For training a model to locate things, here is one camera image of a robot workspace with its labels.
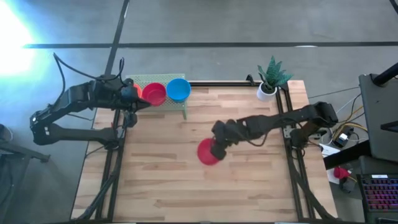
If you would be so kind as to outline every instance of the red object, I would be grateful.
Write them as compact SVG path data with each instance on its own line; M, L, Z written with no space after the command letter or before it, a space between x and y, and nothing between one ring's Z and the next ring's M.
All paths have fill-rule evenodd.
M137 88L138 97L141 98L141 96L142 96L141 87L137 83L133 84L133 86Z
M211 146L213 145L214 141L214 139L206 138L202 140L198 145L198 158L200 162L202 162L204 165L211 166L219 161L210 152Z
M142 98L152 106L160 106L166 100L166 87L160 83L151 83L145 86Z
M335 171L333 171L333 175L337 179L343 179L345 177L349 177L349 172L346 169L343 169L341 167L336 167Z

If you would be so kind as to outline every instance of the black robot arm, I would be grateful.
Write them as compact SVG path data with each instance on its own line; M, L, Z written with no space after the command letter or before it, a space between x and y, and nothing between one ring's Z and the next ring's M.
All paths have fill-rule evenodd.
M319 128L333 127L338 122L338 118L331 104L318 102L274 116L249 116L236 121L230 119L226 123L217 121L211 130L215 135L211 154L218 160L222 160L226 155L226 148L232 144L258 139L274 128L282 128L303 121L307 123L302 128L293 129L290 132L292 147L303 148L308 143L310 135L317 132Z
M135 112L150 106L150 103L138 97L132 84L133 80L129 78L122 82L116 75L102 75L96 80L70 87L54 105L48 105L30 117L34 142L46 145L59 140L98 141L107 149L116 147L119 144L116 128L65 129L53 122L71 112L107 108L125 111L130 118L129 125L133 126L136 123Z

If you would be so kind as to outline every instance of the gray floor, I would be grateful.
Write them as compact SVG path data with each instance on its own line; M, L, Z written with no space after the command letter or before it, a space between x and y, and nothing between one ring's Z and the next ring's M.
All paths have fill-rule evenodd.
M48 44L111 43L123 3L6 2L31 34L31 43ZM7 35L18 35L12 32ZM257 41L398 41L398 15L388 0L138 0L131 1L121 37L121 42ZM18 144L52 155L46 164L31 162L8 223L68 220L80 178L86 142L36 146L29 129L29 116L55 101L62 87L52 52L80 70L101 75L110 50L23 50L12 57L0 52L1 123L14 130ZM26 58L31 58L30 63L19 60L24 55L29 55ZM398 47L120 49L116 58L126 59L125 75L178 72L185 73L189 80L242 80L249 73L257 73L256 65L267 65L272 55L284 61L283 68L293 73L294 79L305 81L309 96L315 96L358 86L358 75L378 73L396 63ZM1 70L16 60L16 68L26 63L28 69ZM67 70L65 74L67 86L88 81ZM338 109L357 94L358 89L311 98L310 102L327 101ZM343 119L348 114L349 108L345 108L338 116ZM93 117L94 112L80 115ZM57 123L91 127L89 121L76 118L63 118ZM359 123L365 125L364 119ZM358 194L345 195L332 188L339 217L363 220Z

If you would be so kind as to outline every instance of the rgb keyboard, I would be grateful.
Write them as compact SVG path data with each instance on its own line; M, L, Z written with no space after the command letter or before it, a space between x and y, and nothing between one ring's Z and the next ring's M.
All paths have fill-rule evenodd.
M398 175L385 177L386 175L360 176L364 208L369 212L398 212Z

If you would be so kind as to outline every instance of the wooden table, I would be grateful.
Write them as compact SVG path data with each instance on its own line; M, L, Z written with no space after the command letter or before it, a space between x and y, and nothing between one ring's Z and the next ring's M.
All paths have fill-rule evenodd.
M289 81L289 88L294 109L308 104L303 81ZM296 221L280 129L269 133L263 147L242 142L228 148L226 158L215 166L204 166L197 158L198 143L212 137L218 119L278 113L276 100L260 102L256 91L256 87L192 88L186 121L176 112L138 113L138 123L126 136L114 221ZM94 127L108 127L113 114L99 109ZM91 142L88 151L98 146ZM305 150L310 188L336 217L321 152L315 146ZM105 157L102 150L85 160L72 217L79 216L98 193ZM305 209L303 195L301 199Z

